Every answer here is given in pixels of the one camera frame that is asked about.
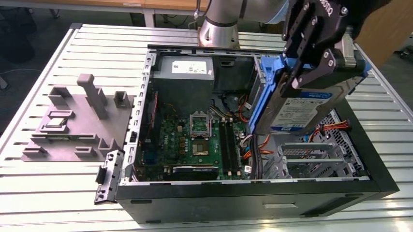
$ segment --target aluminum slotted table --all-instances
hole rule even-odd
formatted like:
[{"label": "aluminum slotted table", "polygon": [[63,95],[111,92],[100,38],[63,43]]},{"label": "aluminum slotted table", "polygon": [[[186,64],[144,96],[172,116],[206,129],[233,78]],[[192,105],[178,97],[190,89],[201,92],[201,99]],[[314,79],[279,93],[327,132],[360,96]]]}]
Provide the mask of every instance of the aluminum slotted table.
[{"label": "aluminum slotted table", "polygon": [[[239,33],[241,48],[282,50],[279,35]],[[82,25],[68,30],[39,80],[0,138],[1,231],[409,231],[413,230],[413,115],[374,67],[349,104],[398,184],[400,192],[329,217],[138,225],[120,205],[94,205],[99,162],[23,162],[21,150],[44,115],[53,86],[76,86],[95,75],[106,94],[140,88],[148,44],[198,45],[197,31]]]}]

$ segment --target motherboard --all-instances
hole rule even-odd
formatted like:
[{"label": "motherboard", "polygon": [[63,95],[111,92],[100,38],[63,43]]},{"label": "motherboard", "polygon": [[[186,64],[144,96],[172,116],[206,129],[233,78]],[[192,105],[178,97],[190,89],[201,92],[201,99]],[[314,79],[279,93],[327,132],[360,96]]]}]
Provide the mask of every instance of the motherboard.
[{"label": "motherboard", "polygon": [[[199,173],[199,179],[210,179],[213,173],[218,175],[218,180],[243,179],[235,144],[245,137],[245,123],[210,118],[162,121],[156,152],[144,151],[144,165],[136,167],[144,181],[175,180],[170,177],[174,172],[179,173],[178,180],[184,180],[182,173],[190,173],[188,179],[194,179],[195,173]],[[191,133],[206,130],[206,137]]]}]

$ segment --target floor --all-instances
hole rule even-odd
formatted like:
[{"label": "floor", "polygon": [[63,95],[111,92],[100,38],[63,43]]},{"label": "floor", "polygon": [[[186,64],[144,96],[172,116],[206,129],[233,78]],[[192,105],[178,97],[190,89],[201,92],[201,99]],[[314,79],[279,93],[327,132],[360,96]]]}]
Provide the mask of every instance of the floor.
[{"label": "floor", "polygon": [[[28,39],[36,51],[35,58],[23,64],[13,64],[0,57],[0,76],[9,84],[9,88],[0,91],[0,135],[31,90],[71,23],[82,22],[87,24],[132,26],[134,21],[135,26],[144,26],[143,16],[140,14],[134,14],[131,16],[128,13],[62,10],[60,18],[53,19],[47,9],[33,9],[32,17],[37,25],[37,31],[28,35]],[[164,19],[162,15],[156,16],[156,26],[164,28],[176,27],[184,29],[187,28],[187,23],[191,21],[191,16],[186,17],[178,15],[174,17],[171,15],[167,19]],[[247,32],[262,31],[257,22],[239,21],[238,29],[239,31]],[[413,93],[409,83],[413,84],[410,75],[413,64],[400,59],[398,55],[394,54],[388,63],[382,66],[381,71],[412,108]]]}]

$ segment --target cable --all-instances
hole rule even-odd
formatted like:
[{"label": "cable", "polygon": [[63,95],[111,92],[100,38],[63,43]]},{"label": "cable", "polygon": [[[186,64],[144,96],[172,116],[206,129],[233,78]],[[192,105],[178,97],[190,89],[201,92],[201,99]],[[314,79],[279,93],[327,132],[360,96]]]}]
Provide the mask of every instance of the cable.
[{"label": "cable", "polygon": [[259,148],[257,146],[258,144],[258,135],[253,135],[253,139],[251,139],[254,146],[251,147],[251,154],[253,157],[255,157],[255,164],[257,164],[257,179],[262,179],[263,178],[263,160],[261,157],[261,151]]},{"label": "cable", "polygon": [[[254,147],[254,139],[250,140],[250,145],[249,147],[253,149]],[[253,157],[253,166],[251,166],[251,179],[254,180],[257,177],[257,160]]]},{"label": "cable", "polygon": [[41,70],[37,70],[37,69],[13,69],[13,70],[9,70],[7,72],[0,73],[0,75],[11,73],[11,72],[15,72],[15,71],[37,71],[37,72],[43,72]]},{"label": "cable", "polygon": [[241,140],[241,143],[239,143],[239,145],[242,146],[242,145],[245,145],[245,143],[246,143],[246,141],[250,139],[253,137],[253,135],[250,134],[250,135],[247,135],[242,140]]},{"label": "cable", "polygon": [[[209,11],[209,9],[210,9],[210,7],[211,7],[211,2],[213,2],[213,0],[209,0],[207,7],[206,7],[206,12],[205,12],[205,14],[203,14],[201,17],[205,17],[205,16],[206,16],[207,11]],[[197,11],[197,10],[199,11],[199,7],[201,7],[201,2],[199,2],[199,6],[198,6],[198,4],[197,4],[197,9],[195,9],[195,11]],[[191,25],[195,24],[195,23],[198,22],[198,20],[199,20],[199,18],[197,18],[192,22],[190,22],[190,23],[187,24],[187,29],[191,29]]]},{"label": "cable", "polygon": [[265,141],[263,141],[262,144],[259,144],[258,148],[259,148],[259,149],[263,149],[265,146],[267,145],[269,141],[270,141],[270,135],[266,136]]},{"label": "cable", "polygon": [[307,142],[311,143],[314,140],[314,137],[318,133],[329,131],[329,130],[334,130],[334,129],[346,129],[349,128],[349,122],[348,120],[338,122],[338,123],[333,123],[333,124],[326,124],[326,125],[318,125],[314,132],[311,133]]},{"label": "cable", "polygon": [[183,22],[180,23],[180,24],[174,24],[170,20],[168,20],[168,17],[167,16],[164,16],[163,14],[160,15],[162,17],[163,17],[163,19],[168,22],[168,23],[171,23],[174,26],[175,26],[175,28],[178,28],[179,26],[182,26],[184,23],[186,23],[186,21],[187,21],[187,18],[188,18],[188,15],[186,16],[186,18],[184,18],[184,20],[183,20]]},{"label": "cable", "polygon": [[247,100],[247,95],[245,96],[245,102],[243,102],[243,104],[238,107],[238,114],[239,114],[239,119],[241,119],[242,122],[247,122],[247,121],[249,121],[249,119],[246,119],[246,118],[243,117],[243,114],[242,114],[242,108],[243,108],[243,106],[245,106],[246,100]]}]

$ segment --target blue drive bay bracket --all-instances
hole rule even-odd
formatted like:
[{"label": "blue drive bay bracket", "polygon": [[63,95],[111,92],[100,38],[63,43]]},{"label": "blue drive bay bracket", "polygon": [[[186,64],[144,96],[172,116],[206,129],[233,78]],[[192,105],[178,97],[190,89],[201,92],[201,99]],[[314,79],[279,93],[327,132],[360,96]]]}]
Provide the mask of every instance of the blue drive bay bracket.
[{"label": "blue drive bay bracket", "polygon": [[[254,111],[253,111],[253,116],[251,116],[250,121],[249,121],[251,133],[254,133],[254,131],[255,131],[255,126],[257,126],[257,124],[261,120],[263,111],[267,107],[267,103],[269,103],[269,100],[271,98],[271,95],[275,92],[277,77],[278,77],[278,75],[282,75],[282,73],[285,71],[287,71],[287,69],[290,67],[294,66],[295,60],[297,59],[294,59],[294,58],[285,58],[283,55],[278,56],[278,57],[266,57],[266,56],[261,57],[259,66],[261,66],[261,69],[262,69],[263,74],[265,74],[266,84],[265,84],[265,87],[263,87],[263,92],[259,96],[259,101],[258,101],[257,107],[254,108]],[[303,68],[311,69],[309,64],[305,64]],[[364,74],[361,75],[362,79],[357,83],[357,85],[368,77],[368,75],[369,75],[368,71],[370,69],[372,69],[372,65],[366,62]],[[314,94],[317,95],[317,93],[303,92],[303,93],[301,93],[298,98],[309,98],[309,96],[310,96],[310,98],[317,99],[318,96],[314,96]],[[289,128],[287,129],[287,128],[283,128],[283,127],[271,127],[271,129],[274,131],[299,131],[301,130],[301,128]]]}]

